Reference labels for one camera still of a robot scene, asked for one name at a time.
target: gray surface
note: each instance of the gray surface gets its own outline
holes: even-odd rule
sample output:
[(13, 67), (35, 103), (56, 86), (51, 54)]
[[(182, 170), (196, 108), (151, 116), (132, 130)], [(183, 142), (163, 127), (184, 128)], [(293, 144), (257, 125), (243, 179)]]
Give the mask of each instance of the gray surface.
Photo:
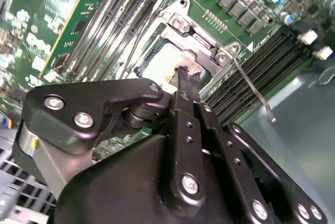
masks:
[(276, 123), (261, 107), (242, 127), (335, 223), (335, 80), (319, 76), (303, 73), (270, 99)]

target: black ram slot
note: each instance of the black ram slot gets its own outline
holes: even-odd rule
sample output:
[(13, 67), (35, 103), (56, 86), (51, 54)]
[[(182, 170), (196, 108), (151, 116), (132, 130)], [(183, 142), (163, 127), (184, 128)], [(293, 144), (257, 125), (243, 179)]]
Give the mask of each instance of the black ram slot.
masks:
[[(304, 62), (304, 60), (299, 56), (297, 57), (298, 58), (295, 58), (294, 60), (290, 59), (290, 61), (286, 61), (285, 67), (289, 66), (287, 69), (288, 71), (284, 71), (284, 69), (280, 68), (275, 72), (275, 75), (272, 73), (267, 73), (267, 76), (262, 76), (260, 79), (262, 82), (256, 84), (257, 89), (263, 94), (268, 93), (272, 88), (280, 83), (280, 81), (286, 78), (292, 71), (294, 71)], [(229, 106), (227, 110), (221, 111), (218, 114), (218, 118), (223, 125), (236, 120), (244, 112), (246, 112), (250, 106), (259, 103), (259, 99), (250, 89), (248, 92), (243, 94), (243, 96), (239, 96), (239, 98), (235, 100), (236, 102), (234, 105)]]
[[(275, 34), (265, 45), (259, 49), (254, 55), (250, 58), (251, 60), (247, 61), (243, 64), (243, 69), (246, 73), (250, 72), (253, 68), (255, 68), (260, 61), (264, 59), (265, 55), (268, 55), (273, 48), (269, 47), (269, 45), (276, 46), (279, 45), (283, 40), (285, 39), (285, 36), (281, 33)], [(220, 88), (217, 92), (215, 92), (209, 99), (208, 103), (212, 103), (217, 98), (223, 97), (223, 94), (221, 92), (224, 92), (225, 90), (231, 88), (230, 85), (234, 84), (236, 85), (238, 82), (237, 80), (241, 80), (241, 75), (239, 72), (236, 72), (225, 84)]]
[[(282, 56), (282, 52), (283, 51), (287, 51), (288, 47), (292, 46), (292, 44), (284, 44), (284, 45), (279, 45), (279, 46), (274, 46), (273, 50), (271, 51), (271, 56), (269, 57), (268, 55), (265, 55), (265, 57), (263, 57), (257, 64), (257, 68), (253, 67), (253, 68), (249, 68), (250, 71), (247, 71), (247, 75), (249, 77), (249, 79), (252, 82), (255, 82), (257, 79), (257, 76), (259, 76), (262, 72), (264, 72), (266, 70), (266, 68), (269, 67), (269, 65), (273, 64), (274, 61), (279, 61), (280, 57)], [(239, 93), (242, 92), (242, 88), (246, 89), (248, 87), (245, 86), (245, 81), (242, 78), (242, 75), (237, 72), (236, 75), (238, 76), (237, 79), (235, 79), (235, 83), (230, 85), (230, 88), (224, 93), (223, 97), (225, 98), (224, 101), (230, 101), (231, 100), (231, 94), (233, 95), (234, 93)], [(214, 104), (214, 106), (216, 107), (216, 110), (220, 110), (222, 107), (225, 107), (226, 105), (224, 104), (224, 101), (222, 101), (222, 99), (220, 99), (219, 101), (217, 101), (217, 103)]]
[[(243, 65), (243, 69), (258, 91), (265, 95), (310, 56), (311, 51), (285, 28), (270, 38)], [(259, 100), (237, 71), (207, 99), (207, 103), (217, 114), (220, 123), (225, 125), (243, 115)]]

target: silver screw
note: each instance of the silver screw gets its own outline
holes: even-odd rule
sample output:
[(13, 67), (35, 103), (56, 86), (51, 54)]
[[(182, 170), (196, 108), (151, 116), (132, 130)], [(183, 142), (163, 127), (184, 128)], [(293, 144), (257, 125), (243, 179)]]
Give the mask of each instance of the silver screw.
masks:
[(297, 205), (299, 213), (301, 214), (301, 216), (303, 216), (305, 219), (309, 219), (309, 213), (307, 212), (307, 210), (305, 209), (305, 207), (303, 205), (298, 204)]
[(155, 84), (149, 84), (149, 87), (150, 87), (150, 89), (152, 89), (154, 92), (158, 92), (158, 91), (159, 91), (157, 85), (155, 85)]
[(176, 29), (181, 29), (184, 26), (184, 20), (181, 17), (176, 16), (172, 19), (172, 26)]
[(319, 210), (315, 206), (311, 206), (310, 210), (312, 211), (312, 213), (315, 216), (315, 218), (317, 218), (318, 220), (322, 220), (322, 215), (321, 215), (321, 213), (319, 212)]
[(182, 97), (183, 99), (185, 99), (185, 100), (189, 100), (187, 94), (185, 94), (185, 93), (182, 93), (182, 94), (181, 94), (181, 97)]
[(265, 208), (263, 207), (263, 205), (259, 201), (254, 200), (252, 202), (252, 207), (253, 207), (253, 210), (255, 211), (255, 213), (257, 214), (257, 216), (260, 219), (262, 219), (262, 220), (267, 219), (267, 212), (266, 212)]
[(235, 132), (241, 133), (240, 128), (238, 128), (237, 126), (232, 126), (232, 128), (234, 129)]
[(208, 105), (204, 105), (206, 111), (211, 112), (211, 108)]
[(199, 190), (198, 183), (193, 177), (189, 175), (184, 175), (182, 177), (182, 184), (183, 184), (184, 189), (189, 194), (196, 194)]
[(44, 105), (51, 110), (60, 110), (64, 107), (64, 102), (58, 97), (47, 97), (44, 100)]
[(89, 128), (93, 125), (93, 118), (87, 113), (78, 113), (74, 116), (74, 122), (82, 128)]

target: metal lever arm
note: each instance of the metal lever arm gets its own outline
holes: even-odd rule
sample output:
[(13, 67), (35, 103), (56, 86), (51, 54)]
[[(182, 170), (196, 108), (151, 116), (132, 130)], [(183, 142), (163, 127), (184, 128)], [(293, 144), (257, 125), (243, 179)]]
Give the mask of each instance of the metal lever arm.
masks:
[[(149, 79), (37, 87), (27, 94), (13, 157), (58, 197), (74, 175), (93, 164), (95, 145), (140, 130), (124, 119), (129, 107), (162, 97), (163, 91)], [(90, 124), (78, 121), (78, 115)]]

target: green circuit board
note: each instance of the green circuit board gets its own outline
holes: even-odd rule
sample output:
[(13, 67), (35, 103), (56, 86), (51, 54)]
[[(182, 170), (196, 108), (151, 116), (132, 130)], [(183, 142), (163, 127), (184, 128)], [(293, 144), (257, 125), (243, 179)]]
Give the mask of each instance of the green circuit board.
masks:
[[(158, 10), (165, 9), (174, 1), (161, 0)], [(235, 3), (229, 8), (225, 7), (228, 1), (190, 0), (188, 16), (221, 45), (237, 42), (241, 46), (237, 57), (240, 64), (248, 60), (283, 25), (283, 12), (293, 14), (296, 20), (300, 20), (314, 5), (317, 11), (309, 15), (313, 22), (321, 26), (327, 21), (327, 30), (333, 30), (332, 20), (329, 24), (329, 12), (323, 9), (323, 0), (282, 0), (280, 4), (269, 4), (266, 0), (233, 0), (242, 6), (235, 7)], [(82, 81), (86, 71), (95, 64), (90, 81), (99, 80), (99, 74), (106, 70), (108, 64), (111, 66), (103, 79), (118, 78), (116, 73), (123, 68), (127, 59), (123, 48), (136, 38), (144, 15), (150, 12), (146, 9), (149, 2), (4, 0), (0, 20), (1, 110), (17, 124), (26, 92), (39, 85)], [(251, 13), (251, 17), (247, 17), (250, 22), (241, 20), (244, 12)], [(102, 33), (98, 36), (102, 26), (108, 29), (100, 30)], [(148, 49), (150, 43), (141, 49), (142, 52)], [(87, 51), (90, 53), (86, 59), (81, 59)], [(74, 69), (76, 76), (69, 78)], [(234, 71), (236, 69), (232, 68), (224, 75), (207, 75), (203, 82), (207, 85), (210, 83), (210, 87), (204, 97), (210, 96)], [(129, 144), (147, 133), (140, 135), (131, 140), (126, 136), (115, 140), (115, 143)]]

